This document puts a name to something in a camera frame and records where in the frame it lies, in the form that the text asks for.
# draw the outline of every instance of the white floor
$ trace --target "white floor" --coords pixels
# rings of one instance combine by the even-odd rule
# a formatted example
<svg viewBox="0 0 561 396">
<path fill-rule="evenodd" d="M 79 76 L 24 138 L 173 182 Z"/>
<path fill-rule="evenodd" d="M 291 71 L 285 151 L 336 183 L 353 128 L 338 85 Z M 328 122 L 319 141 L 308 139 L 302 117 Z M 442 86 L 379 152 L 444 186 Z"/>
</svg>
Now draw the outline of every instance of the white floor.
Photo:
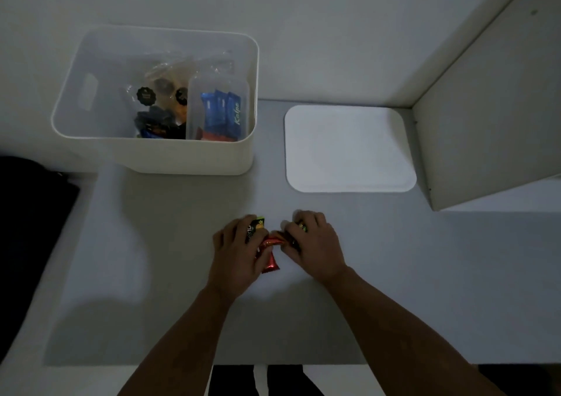
<svg viewBox="0 0 561 396">
<path fill-rule="evenodd" d="M 94 184 L 94 175 L 80 179 L 80 196 L 46 265 L 24 324 L 0 365 L 0 394 L 3 396 L 115 395 L 136 368 L 44 364 L 46 344 Z M 308 365 L 304 370 L 325 396 L 384 394 L 366 365 Z M 255 367 L 255 378 L 259 394 L 267 395 L 264 365 Z"/>
</svg>

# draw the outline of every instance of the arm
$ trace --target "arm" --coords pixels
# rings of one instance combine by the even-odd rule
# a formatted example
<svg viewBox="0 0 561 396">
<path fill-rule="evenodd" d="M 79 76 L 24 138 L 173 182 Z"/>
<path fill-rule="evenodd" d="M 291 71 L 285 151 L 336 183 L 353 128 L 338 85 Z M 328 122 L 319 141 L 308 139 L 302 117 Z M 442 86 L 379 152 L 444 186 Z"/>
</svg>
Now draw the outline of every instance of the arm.
<svg viewBox="0 0 561 396">
<path fill-rule="evenodd" d="M 436 331 L 345 264 L 322 213 L 305 211 L 301 220 L 307 232 L 286 226 L 300 252 L 289 244 L 283 251 L 331 294 L 386 395 L 503 395 Z"/>
<path fill-rule="evenodd" d="M 119 396 L 205 393 L 222 325 L 234 300 L 255 281 L 272 247 L 255 259 L 268 235 L 256 230 L 246 244 L 247 227 L 256 216 L 230 222 L 213 236 L 214 260 L 207 286 L 191 307 L 148 353 Z"/>
</svg>

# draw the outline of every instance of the person's left hand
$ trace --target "person's left hand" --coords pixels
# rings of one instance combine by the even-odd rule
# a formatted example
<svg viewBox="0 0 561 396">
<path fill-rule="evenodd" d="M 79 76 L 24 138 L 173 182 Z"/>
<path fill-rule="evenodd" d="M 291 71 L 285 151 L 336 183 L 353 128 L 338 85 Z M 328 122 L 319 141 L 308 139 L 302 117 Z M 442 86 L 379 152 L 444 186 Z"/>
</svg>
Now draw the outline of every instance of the person's left hand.
<svg viewBox="0 0 561 396">
<path fill-rule="evenodd" d="M 246 244 L 247 228 L 255 215 L 235 219 L 213 235 L 214 260 L 210 267 L 208 287 L 214 288 L 233 302 L 259 277 L 273 251 L 265 249 L 255 258 L 259 244 L 269 235 L 265 228 L 255 230 Z"/>
</svg>

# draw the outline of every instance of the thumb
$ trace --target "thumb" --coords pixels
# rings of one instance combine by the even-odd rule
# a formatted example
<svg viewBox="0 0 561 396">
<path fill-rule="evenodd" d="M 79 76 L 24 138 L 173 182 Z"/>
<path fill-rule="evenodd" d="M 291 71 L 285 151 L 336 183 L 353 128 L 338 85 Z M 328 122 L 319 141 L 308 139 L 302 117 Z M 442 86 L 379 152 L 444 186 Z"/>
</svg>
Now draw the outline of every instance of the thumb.
<svg viewBox="0 0 561 396">
<path fill-rule="evenodd" d="M 273 246 L 267 247 L 263 250 L 259 258 L 255 260 L 255 275 L 259 276 L 259 274 L 263 272 L 263 269 L 265 269 L 265 266 L 269 263 L 269 258 L 272 252 Z"/>
<path fill-rule="evenodd" d="M 291 247 L 290 244 L 283 244 L 281 245 L 280 249 L 284 254 L 286 254 L 289 258 L 294 261 L 298 266 L 302 267 L 302 258 L 300 257 L 300 253 L 294 247 Z"/>
</svg>

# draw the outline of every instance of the person's right hand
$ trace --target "person's right hand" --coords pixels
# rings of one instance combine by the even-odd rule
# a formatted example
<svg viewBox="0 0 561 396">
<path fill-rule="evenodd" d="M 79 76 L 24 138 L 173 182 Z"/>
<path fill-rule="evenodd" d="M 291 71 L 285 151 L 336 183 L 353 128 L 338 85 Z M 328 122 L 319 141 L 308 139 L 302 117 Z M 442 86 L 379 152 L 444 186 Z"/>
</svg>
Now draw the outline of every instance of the person's right hand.
<svg viewBox="0 0 561 396">
<path fill-rule="evenodd" d="M 295 223 L 301 220 L 304 221 L 307 232 Z M 349 269 L 345 264 L 339 238 L 323 213 L 300 211 L 295 216 L 295 222 L 284 228 L 300 245 L 298 252 L 290 244 L 283 244 L 281 250 L 289 258 L 322 284 Z"/>
</svg>

